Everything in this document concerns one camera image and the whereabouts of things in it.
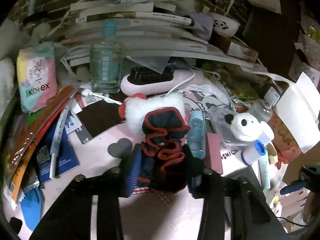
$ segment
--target heart shape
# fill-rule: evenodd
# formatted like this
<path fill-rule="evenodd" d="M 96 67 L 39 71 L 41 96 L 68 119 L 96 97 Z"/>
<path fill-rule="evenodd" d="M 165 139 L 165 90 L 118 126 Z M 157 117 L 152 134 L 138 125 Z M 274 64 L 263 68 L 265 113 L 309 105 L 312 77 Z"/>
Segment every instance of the heart shape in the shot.
<path fill-rule="evenodd" d="M 121 138 L 118 142 L 111 143 L 108 147 L 108 153 L 115 158 L 127 158 L 131 152 L 132 142 L 128 138 Z"/>

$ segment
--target gray cloth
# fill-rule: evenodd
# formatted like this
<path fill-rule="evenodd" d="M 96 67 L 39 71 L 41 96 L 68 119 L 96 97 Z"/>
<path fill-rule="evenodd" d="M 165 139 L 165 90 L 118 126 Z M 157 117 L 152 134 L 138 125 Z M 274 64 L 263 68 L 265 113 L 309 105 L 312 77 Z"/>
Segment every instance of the gray cloth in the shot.
<path fill-rule="evenodd" d="M 193 34 L 197 35 L 204 41 L 211 38 L 213 29 L 213 19 L 207 13 L 190 13 L 194 24 Z"/>

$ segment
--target panda bowl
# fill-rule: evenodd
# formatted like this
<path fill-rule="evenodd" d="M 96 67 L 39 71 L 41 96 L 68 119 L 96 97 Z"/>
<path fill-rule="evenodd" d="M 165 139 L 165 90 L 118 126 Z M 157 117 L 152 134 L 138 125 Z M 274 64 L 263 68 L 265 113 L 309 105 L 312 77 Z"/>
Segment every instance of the panda bowl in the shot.
<path fill-rule="evenodd" d="M 222 36 L 232 37 L 240 27 L 240 23 L 226 16 L 217 13 L 209 13 L 209 15 L 213 19 L 213 31 Z"/>

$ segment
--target blue booklet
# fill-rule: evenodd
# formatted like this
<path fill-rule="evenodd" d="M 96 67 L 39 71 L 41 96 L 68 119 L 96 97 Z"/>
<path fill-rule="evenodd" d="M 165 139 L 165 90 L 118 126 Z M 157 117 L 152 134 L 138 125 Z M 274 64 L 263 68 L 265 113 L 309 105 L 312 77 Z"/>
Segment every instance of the blue booklet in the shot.
<path fill-rule="evenodd" d="M 49 129 L 47 130 L 46 134 L 40 141 L 39 145 L 36 149 L 36 157 L 38 162 L 38 178 L 40 184 L 45 183 L 50 180 L 49 173 L 50 173 L 50 164 L 51 164 L 51 156 L 49 154 L 52 139 L 54 135 L 54 131 L 57 126 L 58 118 L 51 124 Z M 77 167 L 79 165 L 79 161 L 76 158 L 75 152 L 73 147 L 71 146 L 66 129 L 63 129 L 59 155 L 57 158 L 57 165 L 56 165 L 56 176 L 59 176 L 71 169 Z"/>

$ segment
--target pen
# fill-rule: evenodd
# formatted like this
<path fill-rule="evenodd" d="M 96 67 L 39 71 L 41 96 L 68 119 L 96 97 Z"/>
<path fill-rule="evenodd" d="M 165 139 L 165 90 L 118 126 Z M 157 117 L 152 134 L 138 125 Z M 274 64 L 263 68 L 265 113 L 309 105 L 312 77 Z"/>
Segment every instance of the pen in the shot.
<path fill-rule="evenodd" d="M 51 155 L 50 174 L 49 174 L 50 179 L 55 178 L 56 163 L 57 163 L 57 157 L 59 154 L 61 136 L 64 129 L 64 125 L 66 123 L 68 112 L 72 105 L 72 101 L 73 101 L 73 98 L 69 99 L 69 102 L 61 111 L 56 129 L 54 131 L 51 148 L 50 148 L 50 155 Z"/>

